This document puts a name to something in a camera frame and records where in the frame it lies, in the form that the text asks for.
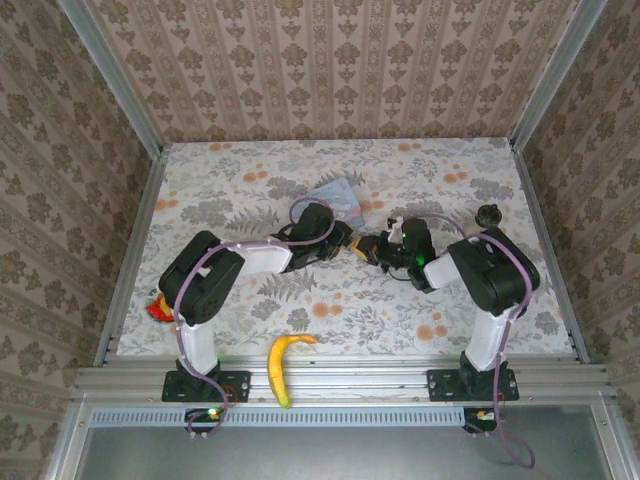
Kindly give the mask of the aluminium left side rail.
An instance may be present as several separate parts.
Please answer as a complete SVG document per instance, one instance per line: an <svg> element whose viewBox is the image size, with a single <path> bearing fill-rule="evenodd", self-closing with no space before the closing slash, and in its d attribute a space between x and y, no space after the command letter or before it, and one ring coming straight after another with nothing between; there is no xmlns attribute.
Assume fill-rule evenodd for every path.
<svg viewBox="0 0 640 480"><path fill-rule="evenodd" d="M151 164L94 357L93 367L99 367L105 363L107 353L109 352L109 345L112 340L119 337L126 319L126 313L129 308L148 230L163 182L168 153L169 151L165 149Z"/></svg>

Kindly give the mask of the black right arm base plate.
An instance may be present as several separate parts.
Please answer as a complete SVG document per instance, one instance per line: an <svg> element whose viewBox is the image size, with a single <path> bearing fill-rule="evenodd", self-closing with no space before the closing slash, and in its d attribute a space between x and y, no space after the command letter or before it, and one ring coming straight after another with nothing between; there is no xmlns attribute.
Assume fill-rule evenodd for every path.
<svg viewBox="0 0 640 480"><path fill-rule="evenodd" d="M432 369L426 373L429 399L432 402L491 401L494 396L495 371L467 372L463 369ZM515 373L501 368L498 374L499 401L520 398Z"/></svg>

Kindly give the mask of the aluminium left corner post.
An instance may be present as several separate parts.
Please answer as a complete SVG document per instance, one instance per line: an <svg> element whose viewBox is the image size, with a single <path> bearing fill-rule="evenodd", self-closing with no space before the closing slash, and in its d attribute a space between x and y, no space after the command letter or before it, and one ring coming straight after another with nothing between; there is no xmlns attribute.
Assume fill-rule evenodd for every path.
<svg viewBox="0 0 640 480"><path fill-rule="evenodd" d="M87 0L58 0L58 2L125 113L137 138L150 159L156 161L161 156L163 141L127 78L124 62L117 58L104 29L90 11Z"/></svg>

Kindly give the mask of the light blue cartoon pouch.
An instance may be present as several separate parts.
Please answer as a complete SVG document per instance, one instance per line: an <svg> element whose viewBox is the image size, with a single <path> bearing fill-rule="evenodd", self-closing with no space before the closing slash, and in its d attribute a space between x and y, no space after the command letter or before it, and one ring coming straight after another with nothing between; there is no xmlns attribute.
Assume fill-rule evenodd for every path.
<svg viewBox="0 0 640 480"><path fill-rule="evenodd" d="M346 223L353 230L359 230L365 225L362 207L345 177L316 188L311 192L311 196L327 203L336 219Z"/></svg>

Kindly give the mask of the aluminium right corner post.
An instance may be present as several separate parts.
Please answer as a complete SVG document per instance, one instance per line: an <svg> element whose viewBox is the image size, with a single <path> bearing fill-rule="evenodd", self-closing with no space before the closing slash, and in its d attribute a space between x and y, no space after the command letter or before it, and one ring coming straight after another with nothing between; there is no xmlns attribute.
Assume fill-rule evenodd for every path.
<svg viewBox="0 0 640 480"><path fill-rule="evenodd" d="M521 152L529 142L607 3L579 0L510 137L514 152Z"/></svg>

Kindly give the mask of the aluminium front frame rail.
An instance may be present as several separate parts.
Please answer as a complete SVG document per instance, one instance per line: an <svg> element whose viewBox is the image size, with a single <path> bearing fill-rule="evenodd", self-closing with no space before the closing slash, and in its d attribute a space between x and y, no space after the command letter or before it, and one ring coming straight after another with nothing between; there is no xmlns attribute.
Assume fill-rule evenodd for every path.
<svg viewBox="0 0 640 480"><path fill-rule="evenodd" d="M457 364L450 357L290 356L284 369L297 406L408 406L427 402L428 371ZM590 404L616 396L602 365L522 355L509 358L508 365L524 405ZM105 404L156 406L165 375L174 367L168 357L112 358L79 370L76 395Z"/></svg>

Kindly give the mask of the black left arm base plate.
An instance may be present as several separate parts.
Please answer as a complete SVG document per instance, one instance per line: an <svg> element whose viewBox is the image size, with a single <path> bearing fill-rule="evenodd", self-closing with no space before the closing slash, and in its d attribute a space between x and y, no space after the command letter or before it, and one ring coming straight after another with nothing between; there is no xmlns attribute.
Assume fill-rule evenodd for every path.
<svg viewBox="0 0 640 480"><path fill-rule="evenodd" d="M249 399L251 374L248 371L222 371L216 379L230 403L246 403ZM222 402L222 395L209 382L188 372L169 371L165 375L163 402Z"/></svg>

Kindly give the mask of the red yellow toy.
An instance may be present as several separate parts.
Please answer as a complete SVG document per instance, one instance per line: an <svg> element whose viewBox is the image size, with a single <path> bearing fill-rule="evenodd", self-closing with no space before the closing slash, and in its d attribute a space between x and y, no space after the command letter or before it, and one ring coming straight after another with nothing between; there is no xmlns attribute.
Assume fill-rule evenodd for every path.
<svg viewBox="0 0 640 480"><path fill-rule="evenodd" d="M149 316L160 323L171 323L174 321L173 313L163 295L158 296L146 306Z"/></svg>

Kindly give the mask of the right controller board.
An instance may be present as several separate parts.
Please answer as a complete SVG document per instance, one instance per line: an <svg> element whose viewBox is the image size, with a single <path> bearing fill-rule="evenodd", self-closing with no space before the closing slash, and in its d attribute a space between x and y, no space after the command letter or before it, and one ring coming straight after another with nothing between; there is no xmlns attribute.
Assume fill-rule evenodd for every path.
<svg viewBox="0 0 640 480"><path fill-rule="evenodd" d="M503 422L503 418L496 416L493 408L464 407L463 413L463 429L470 434L489 436Z"/></svg>

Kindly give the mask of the black round knob object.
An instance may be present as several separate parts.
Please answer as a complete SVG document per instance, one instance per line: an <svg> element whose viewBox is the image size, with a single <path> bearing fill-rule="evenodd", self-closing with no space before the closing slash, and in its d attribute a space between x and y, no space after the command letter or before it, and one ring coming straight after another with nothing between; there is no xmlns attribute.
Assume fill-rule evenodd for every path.
<svg viewBox="0 0 640 480"><path fill-rule="evenodd" d="M502 213L497 204L484 204L478 208L475 222L479 227L488 229L498 227L502 218Z"/></svg>

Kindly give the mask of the left controller board green light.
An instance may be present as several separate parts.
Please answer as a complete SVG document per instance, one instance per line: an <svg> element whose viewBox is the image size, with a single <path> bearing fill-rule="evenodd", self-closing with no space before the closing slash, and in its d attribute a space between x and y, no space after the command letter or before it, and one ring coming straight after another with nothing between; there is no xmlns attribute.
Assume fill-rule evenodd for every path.
<svg viewBox="0 0 640 480"><path fill-rule="evenodd" d="M185 413L185 430L191 438L206 438L218 428L224 420L224 407L196 408Z"/></svg>

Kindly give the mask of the aluminium right side rail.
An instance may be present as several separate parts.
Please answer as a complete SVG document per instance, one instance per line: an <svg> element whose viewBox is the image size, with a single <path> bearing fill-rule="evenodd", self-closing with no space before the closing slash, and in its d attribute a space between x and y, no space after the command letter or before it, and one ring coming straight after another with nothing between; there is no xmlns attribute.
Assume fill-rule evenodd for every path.
<svg viewBox="0 0 640 480"><path fill-rule="evenodd" d="M538 235L541 251L549 271L549 278L553 286L554 292L559 305L559 311L562 315L565 327L568 331L573 350L577 360L582 364L589 364L591 359L580 330L574 309L571 304L570 296L556 258L553 244L545 224L544 216L536 196L536 192L530 178L526 162L522 153L515 147L511 148L514 157L516 169L519 174L522 189L527 199L528 207L532 216L532 221Z"/></svg>

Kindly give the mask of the aluminium corner post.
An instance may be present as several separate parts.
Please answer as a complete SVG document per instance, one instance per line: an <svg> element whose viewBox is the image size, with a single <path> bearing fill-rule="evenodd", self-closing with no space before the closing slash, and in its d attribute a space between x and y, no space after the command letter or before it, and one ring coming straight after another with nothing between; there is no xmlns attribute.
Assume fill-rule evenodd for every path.
<svg viewBox="0 0 640 480"><path fill-rule="evenodd" d="M521 152L529 142L607 3L579 0L510 137L514 152Z"/></svg>
<svg viewBox="0 0 640 480"><path fill-rule="evenodd" d="M156 161L161 156L163 141L127 78L124 62L117 58L104 29L90 11L87 0L58 0L58 2L125 113L137 138L150 159Z"/></svg>

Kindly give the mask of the yellow banana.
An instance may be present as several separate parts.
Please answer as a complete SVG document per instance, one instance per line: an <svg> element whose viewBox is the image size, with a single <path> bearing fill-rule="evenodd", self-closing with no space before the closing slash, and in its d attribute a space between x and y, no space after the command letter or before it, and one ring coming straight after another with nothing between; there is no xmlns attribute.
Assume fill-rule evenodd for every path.
<svg viewBox="0 0 640 480"><path fill-rule="evenodd" d="M292 406L292 401L288 394L282 362L288 347L300 342L315 344L317 339L308 334L280 336L272 343L267 357L267 375L271 392L278 404L284 409L289 409Z"/></svg>

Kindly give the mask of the grey metal shelf panel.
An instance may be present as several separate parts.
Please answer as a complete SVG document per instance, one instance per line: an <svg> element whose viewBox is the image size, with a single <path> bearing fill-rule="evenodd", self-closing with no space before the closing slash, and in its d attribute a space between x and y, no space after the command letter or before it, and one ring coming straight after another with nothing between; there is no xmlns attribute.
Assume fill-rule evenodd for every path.
<svg viewBox="0 0 640 480"><path fill-rule="evenodd" d="M510 447L453 426L224 426L193 439L178 426L101 426L81 407L46 480L640 480L614 407L513 406L505 427Z"/></svg>

